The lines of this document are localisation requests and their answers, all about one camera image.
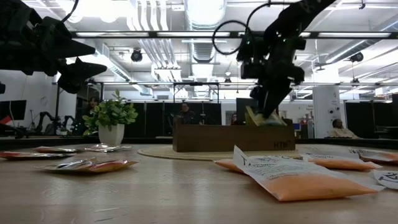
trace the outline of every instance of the woven mat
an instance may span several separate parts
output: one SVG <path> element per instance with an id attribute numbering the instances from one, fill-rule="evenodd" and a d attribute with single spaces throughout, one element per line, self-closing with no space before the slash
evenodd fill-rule
<path id="1" fill-rule="evenodd" d="M 300 157 L 296 151 L 245 151 L 248 156 L 289 156 Z M 161 146 L 138 150 L 138 154 L 164 159 L 183 159 L 192 161 L 213 161 L 232 159 L 233 152 L 175 152 L 173 146 Z"/>

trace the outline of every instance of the desk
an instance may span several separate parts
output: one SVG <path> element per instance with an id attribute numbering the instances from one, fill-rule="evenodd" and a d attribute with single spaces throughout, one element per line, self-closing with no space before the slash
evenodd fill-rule
<path id="1" fill-rule="evenodd" d="M 136 151 L 142 147 L 154 146 L 135 145 L 130 150 L 107 154 L 83 152 L 62 161 L 93 156 L 141 161 L 130 169 L 89 177 L 47 173 L 32 167 L 57 161 L 1 160 L 1 222 L 393 224 L 397 221 L 398 192 L 392 190 L 337 200 L 282 203 L 246 175 L 227 171 L 212 162 L 140 156 Z M 348 173 L 367 178 L 364 172 Z"/>

